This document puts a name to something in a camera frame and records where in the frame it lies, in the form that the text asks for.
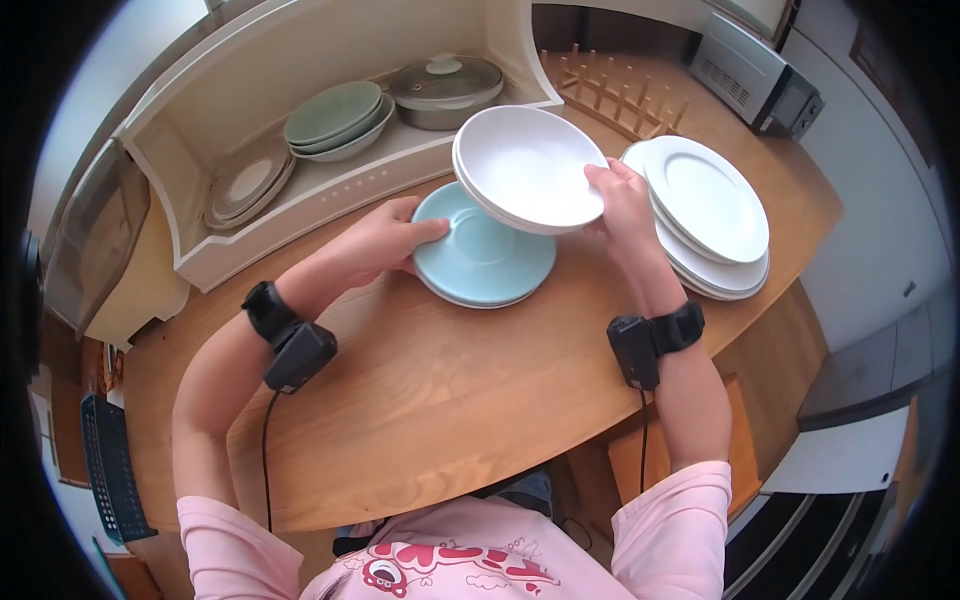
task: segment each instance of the glass lid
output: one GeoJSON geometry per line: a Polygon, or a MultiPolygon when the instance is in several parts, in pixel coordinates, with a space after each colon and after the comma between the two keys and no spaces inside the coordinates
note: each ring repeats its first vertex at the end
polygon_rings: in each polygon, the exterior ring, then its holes
{"type": "Polygon", "coordinates": [[[401,69],[388,83],[399,101],[431,103],[474,96],[497,86],[502,77],[486,60],[441,54],[401,69]]]}

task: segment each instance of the hand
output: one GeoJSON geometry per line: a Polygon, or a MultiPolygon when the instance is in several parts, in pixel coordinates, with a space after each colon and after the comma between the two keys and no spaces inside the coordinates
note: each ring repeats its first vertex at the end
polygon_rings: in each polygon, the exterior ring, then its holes
{"type": "Polygon", "coordinates": [[[347,287],[363,287],[392,269],[413,273],[410,254],[414,248],[440,239],[450,229],[446,219],[410,223],[420,202],[416,196],[389,200],[319,252],[336,261],[347,278],[347,287]]]}
{"type": "Polygon", "coordinates": [[[603,217],[587,230],[606,237],[607,252],[627,278],[641,316],[673,312],[686,302],[686,292],[660,246],[647,181],[619,160],[607,163],[609,169],[584,168],[603,196],[603,217]]]}
{"type": "Polygon", "coordinates": [[[663,250],[654,227],[647,181],[619,160],[607,158],[607,163],[609,169],[592,164],[584,168],[587,181],[603,196],[603,217],[588,225],[588,232],[605,234],[610,257],[628,270],[648,255],[661,256],[663,250]]]}

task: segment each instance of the white shelf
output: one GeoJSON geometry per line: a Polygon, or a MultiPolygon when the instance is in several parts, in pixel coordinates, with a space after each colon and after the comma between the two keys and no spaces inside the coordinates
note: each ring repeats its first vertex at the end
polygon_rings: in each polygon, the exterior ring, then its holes
{"type": "Polygon", "coordinates": [[[292,110],[331,85],[461,52],[501,68],[501,104],[559,112],[563,102],[540,67],[530,10],[530,0],[267,0],[230,21],[157,80],[121,132],[167,215],[176,271],[207,292],[314,228],[452,171],[455,132],[417,130],[395,118],[364,154],[343,163],[299,160],[256,219],[210,230],[203,214],[216,165],[278,131],[292,110]]]}

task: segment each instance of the stack of green bowls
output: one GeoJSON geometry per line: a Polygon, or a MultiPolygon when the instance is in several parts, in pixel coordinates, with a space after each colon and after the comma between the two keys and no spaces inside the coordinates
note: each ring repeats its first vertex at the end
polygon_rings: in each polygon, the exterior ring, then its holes
{"type": "Polygon", "coordinates": [[[340,162],[369,148],[395,110],[394,99],[373,82],[340,84],[294,110],[283,135],[294,156],[340,162]]]}

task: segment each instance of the black cable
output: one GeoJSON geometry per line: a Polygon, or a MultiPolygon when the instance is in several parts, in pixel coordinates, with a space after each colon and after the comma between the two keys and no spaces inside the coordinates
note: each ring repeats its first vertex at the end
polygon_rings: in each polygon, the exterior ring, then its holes
{"type": "Polygon", "coordinates": [[[263,457],[263,491],[267,496],[267,531],[274,532],[274,515],[270,510],[270,477],[267,475],[267,425],[270,424],[270,413],[274,410],[276,399],[280,392],[274,392],[274,397],[270,398],[270,404],[267,404],[267,414],[263,418],[263,441],[260,445],[260,454],[263,457]]]}
{"type": "Polygon", "coordinates": [[[647,396],[643,393],[643,390],[640,390],[640,410],[643,411],[643,444],[640,447],[640,493],[643,493],[645,489],[644,475],[646,475],[647,469],[647,396]]]}
{"type": "Polygon", "coordinates": [[[589,546],[587,546],[586,548],[584,548],[584,551],[585,551],[585,552],[589,552],[589,551],[590,551],[590,548],[593,547],[593,536],[590,535],[590,531],[588,531],[588,529],[587,529],[586,527],[584,527],[583,524],[582,524],[580,521],[578,521],[577,519],[573,518],[572,516],[567,516],[567,517],[565,517],[564,520],[563,520],[563,524],[566,525],[566,522],[567,522],[567,521],[573,521],[574,523],[577,524],[578,527],[580,527],[581,529],[584,530],[584,534],[587,536],[587,542],[590,544],[589,546]]]}

